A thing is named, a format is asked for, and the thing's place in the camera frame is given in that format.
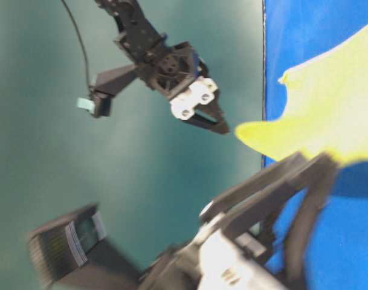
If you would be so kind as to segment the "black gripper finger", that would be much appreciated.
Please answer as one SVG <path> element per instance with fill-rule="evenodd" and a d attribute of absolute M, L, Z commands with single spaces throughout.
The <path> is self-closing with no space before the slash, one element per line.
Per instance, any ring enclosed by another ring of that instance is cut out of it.
<path fill-rule="evenodd" d="M 326 205 L 338 170 L 330 155 L 321 153 L 298 170 L 294 188 L 307 189 L 285 239 L 285 277 L 288 283 L 304 283 L 305 251 L 318 215 Z"/>

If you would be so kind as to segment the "black far robot arm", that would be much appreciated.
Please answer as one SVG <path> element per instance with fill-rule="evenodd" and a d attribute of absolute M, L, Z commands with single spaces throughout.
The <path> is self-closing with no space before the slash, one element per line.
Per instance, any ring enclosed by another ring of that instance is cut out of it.
<path fill-rule="evenodd" d="M 93 116 L 107 116 L 112 99 L 134 79 L 162 93 L 184 123 L 217 134 L 229 131 L 218 104 L 219 88 L 188 42 L 166 44 L 137 1 L 99 1 L 118 27 L 117 46 L 131 60 L 103 72 L 90 89 Z M 201 227 L 189 243 L 165 251 L 140 289 L 307 289 L 305 251 L 331 192 L 337 163 L 322 153 L 301 153 L 272 164 L 215 197 L 201 212 Z M 285 203 L 306 189 L 283 244 L 284 267 L 272 274 L 273 225 Z"/>

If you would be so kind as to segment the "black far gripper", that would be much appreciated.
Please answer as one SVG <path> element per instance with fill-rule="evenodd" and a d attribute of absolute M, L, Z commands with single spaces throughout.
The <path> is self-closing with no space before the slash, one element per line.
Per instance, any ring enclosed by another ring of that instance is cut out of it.
<path fill-rule="evenodd" d="M 229 133 L 216 101 L 219 88 L 188 42 L 172 47 L 159 42 L 135 56 L 139 78 L 165 96 L 175 118 L 217 134 Z"/>

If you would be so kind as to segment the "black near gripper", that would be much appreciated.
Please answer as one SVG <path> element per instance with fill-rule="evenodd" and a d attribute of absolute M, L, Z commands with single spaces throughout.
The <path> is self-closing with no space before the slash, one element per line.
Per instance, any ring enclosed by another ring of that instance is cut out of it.
<path fill-rule="evenodd" d="M 210 220 L 188 244 L 163 252 L 143 276 L 139 289 L 289 289 L 258 261 L 266 251 L 262 243 L 249 233 L 230 239 L 219 224 L 235 205 L 305 162 L 301 153 L 294 153 L 213 198 Z"/>

